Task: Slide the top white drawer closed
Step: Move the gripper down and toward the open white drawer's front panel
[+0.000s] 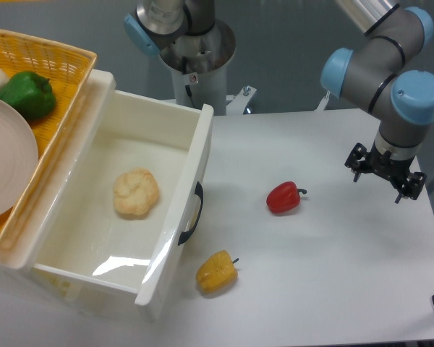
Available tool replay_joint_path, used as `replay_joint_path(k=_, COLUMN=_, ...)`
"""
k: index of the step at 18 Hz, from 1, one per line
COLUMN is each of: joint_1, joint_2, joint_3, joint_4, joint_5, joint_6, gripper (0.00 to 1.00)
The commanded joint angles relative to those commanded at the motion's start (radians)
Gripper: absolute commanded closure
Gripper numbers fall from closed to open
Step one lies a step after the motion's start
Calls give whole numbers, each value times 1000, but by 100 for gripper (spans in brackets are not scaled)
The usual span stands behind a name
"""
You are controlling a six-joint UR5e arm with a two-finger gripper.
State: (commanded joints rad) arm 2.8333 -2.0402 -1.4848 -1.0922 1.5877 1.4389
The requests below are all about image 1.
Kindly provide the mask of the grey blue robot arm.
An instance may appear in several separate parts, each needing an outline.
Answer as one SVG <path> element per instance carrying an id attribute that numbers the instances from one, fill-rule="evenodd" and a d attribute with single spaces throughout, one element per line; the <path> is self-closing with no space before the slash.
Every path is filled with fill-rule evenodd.
<path id="1" fill-rule="evenodd" d="M 355 176 L 375 174 L 399 198 L 415 200 L 426 176 L 410 166 L 434 123 L 434 75 L 405 65 L 430 42 L 433 20 L 395 1 L 340 1 L 339 7 L 368 43 L 360 51 L 334 51 L 320 83 L 380 122 L 373 146 L 355 145 L 345 165 Z M 140 1 L 125 16 L 124 29 L 139 50 L 168 67 L 179 105 L 226 113 L 226 68 L 236 39 L 216 18 L 213 1 Z"/>

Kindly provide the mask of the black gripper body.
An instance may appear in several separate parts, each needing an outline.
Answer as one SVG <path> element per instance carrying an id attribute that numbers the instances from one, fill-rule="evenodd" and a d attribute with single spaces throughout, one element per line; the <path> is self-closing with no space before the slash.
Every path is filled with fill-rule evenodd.
<path id="1" fill-rule="evenodd" d="M 408 178 L 411 164 L 412 158 L 394 160 L 391 159 L 391 152 L 382 154 L 376 146 L 372 146 L 361 162 L 361 169 L 364 174 L 375 174 L 392 184 L 403 184 Z"/>

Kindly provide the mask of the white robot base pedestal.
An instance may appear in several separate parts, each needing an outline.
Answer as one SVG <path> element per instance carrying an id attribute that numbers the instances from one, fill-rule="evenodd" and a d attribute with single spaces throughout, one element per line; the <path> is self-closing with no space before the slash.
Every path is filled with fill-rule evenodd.
<path id="1" fill-rule="evenodd" d="M 227 66 L 235 51 L 232 29 L 216 20 L 207 33 L 183 35 L 160 52 L 171 73 L 176 103 L 196 109 L 207 104 L 215 115 L 225 115 Z"/>

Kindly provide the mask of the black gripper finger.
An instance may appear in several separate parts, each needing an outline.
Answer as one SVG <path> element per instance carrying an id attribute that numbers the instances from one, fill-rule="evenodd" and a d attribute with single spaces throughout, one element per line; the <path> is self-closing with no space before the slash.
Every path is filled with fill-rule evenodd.
<path id="1" fill-rule="evenodd" d="M 423 172 L 409 172 L 406 176 L 394 179 L 394 186 L 398 192 L 395 203 L 398 204 L 402 199 L 416 200 L 426 181 L 427 175 Z"/>
<path id="2" fill-rule="evenodd" d="M 362 174 L 368 173 L 368 151 L 364 145 L 357 143 L 348 155 L 344 165 L 354 174 L 353 182 L 358 182 Z"/>

